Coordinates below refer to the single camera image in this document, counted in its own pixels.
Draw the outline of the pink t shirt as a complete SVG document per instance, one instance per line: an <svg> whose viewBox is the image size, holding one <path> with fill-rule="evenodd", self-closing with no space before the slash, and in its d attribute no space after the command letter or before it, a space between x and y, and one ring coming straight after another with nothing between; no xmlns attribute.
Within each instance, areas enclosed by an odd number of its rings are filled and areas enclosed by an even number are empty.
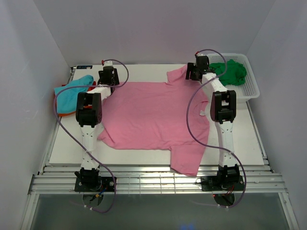
<svg viewBox="0 0 307 230"><path fill-rule="evenodd" d="M206 94L186 80L187 67L169 71L167 82L128 82L103 102L98 139L117 150L169 150L178 173L198 172L210 124Z"/></svg>

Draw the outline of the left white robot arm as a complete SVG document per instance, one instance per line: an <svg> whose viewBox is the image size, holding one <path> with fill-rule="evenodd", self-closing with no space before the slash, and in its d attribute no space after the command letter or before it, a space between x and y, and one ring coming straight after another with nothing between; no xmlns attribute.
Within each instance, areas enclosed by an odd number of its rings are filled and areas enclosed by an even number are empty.
<svg viewBox="0 0 307 230"><path fill-rule="evenodd" d="M78 122L82 145L86 148L83 154L81 169L76 172L80 185L90 191L101 188L102 180L99 177L99 163L96 157L97 137L102 129L102 102L111 96L113 86L119 85L117 69L109 61L98 72L97 86L90 91L80 92L77 96L76 121Z"/></svg>

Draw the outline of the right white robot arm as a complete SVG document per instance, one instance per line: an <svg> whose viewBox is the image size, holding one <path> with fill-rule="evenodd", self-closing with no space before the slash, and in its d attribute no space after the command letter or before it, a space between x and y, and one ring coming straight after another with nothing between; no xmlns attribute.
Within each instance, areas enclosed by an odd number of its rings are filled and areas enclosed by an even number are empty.
<svg viewBox="0 0 307 230"><path fill-rule="evenodd" d="M228 190L240 182L240 172L234 156L233 122L236 117L236 92L228 90L216 73L210 69L209 58L203 54L195 54L195 63L187 64L186 79L210 85L212 101L210 117L215 123L218 135L218 146L202 144L208 148L219 150L219 163L216 176L201 178L204 189Z"/></svg>

